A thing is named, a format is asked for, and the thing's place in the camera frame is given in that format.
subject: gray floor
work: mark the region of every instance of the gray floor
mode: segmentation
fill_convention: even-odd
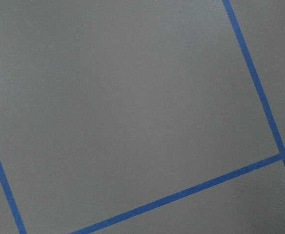
[[[285,142],[285,1],[233,0]],[[0,158],[64,234],[278,153],[220,0],[0,1]],[[0,234],[17,234],[0,187]],[[276,163],[98,231],[285,234]]]

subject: blue tape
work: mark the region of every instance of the blue tape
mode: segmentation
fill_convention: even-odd
[[[209,180],[209,181],[204,182],[202,184],[198,184],[196,186],[193,186],[191,188],[182,190],[182,191],[180,191],[178,193],[169,195],[169,196],[161,198],[159,200],[153,201],[151,203],[148,203],[146,205],[140,206],[138,208],[135,208],[135,209],[130,210],[128,212],[125,212],[123,214],[120,214],[120,215],[117,215],[115,217],[106,219],[106,220],[104,220],[102,222],[93,224],[93,225],[91,225],[89,227],[80,229],[80,230],[75,231],[75,232],[73,232],[71,234],[89,234],[89,233],[96,232],[96,231],[98,231],[100,229],[109,227],[109,226],[111,226],[113,224],[122,222],[124,220],[127,220],[129,218],[135,217],[135,216],[140,215],[142,213],[151,211],[151,210],[153,210],[155,208],[158,208],[160,206],[163,206],[163,205],[166,205],[166,204],[171,203],[173,201],[182,199],[182,198],[187,197],[189,195],[198,193],[198,192],[200,192],[202,190],[211,188],[211,187],[213,187],[215,185],[224,183],[224,182],[229,181],[231,179],[234,179],[236,177],[245,175],[245,174],[250,173],[250,172],[252,172],[254,170],[257,170],[259,168],[268,166],[268,165],[270,165],[272,163],[278,162],[278,161],[283,160],[283,159],[285,159],[285,154],[277,154],[277,155],[271,156],[269,158],[266,158],[264,160],[258,161],[256,163],[253,163],[253,164],[248,165],[246,167],[242,167],[242,168],[240,168],[238,170],[235,170],[235,171],[230,172],[228,174],[222,175],[222,176],[217,177],[215,179]]]
[[[241,31],[240,26],[238,24],[237,18],[235,16],[234,10],[233,10],[229,0],[223,0],[223,4],[224,4],[224,7],[225,7],[226,12],[228,14],[228,17],[229,17],[229,20],[231,22],[232,28],[233,28],[233,30],[235,32],[237,41],[238,41],[238,43],[240,45],[242,54],[244,55],[244,59],[245,59],[245,62],[247,64],[247,66],[248,66],[249,72],[251,74],[253,83],[254,83],[255,88],[256,88],[256,91],[257,91],[258,96],[259,96],[259,98],[261,100],[262,107],[264,109],[264,112],[265,112],[267,121],[269,123],[270,129],[271,129],[271,131],[273,133],[276,145],[278,147],[279,152],[282,154],[282,153],[285,152],[285,147],[284,147],[282,138],[280,136],[280,133],[278,131],[276,121],[274,119],[274,116],[273,116],[272,111],[270,109],[270,106],[268,104],[266,95],[264,93],[264,90],[263,90],[260,78],[258,76],[258,73],[257,73],[257,71],[255,69],[254,63],[252,61],[251,54],[250,54],[250,52],[248,50],[248,47],[246,45],[244,36],[242,34],[242,31]]]
[[[1,182],[1,186],[4,190],[6,199],[8,201],[11,213],[15,219],[15,223],[17,225],[19,233],[20,234],[27,234],[27,232],[25,230],[25,226],[24,226],[22,218],[21,218],[21,215],[19,213],[16,201],[15,201],[14,196],[12,194],[12,191],[10,189],[6,174],[5,174],[4,169],[2,167],[1,161],[0,161],[0,182]]]

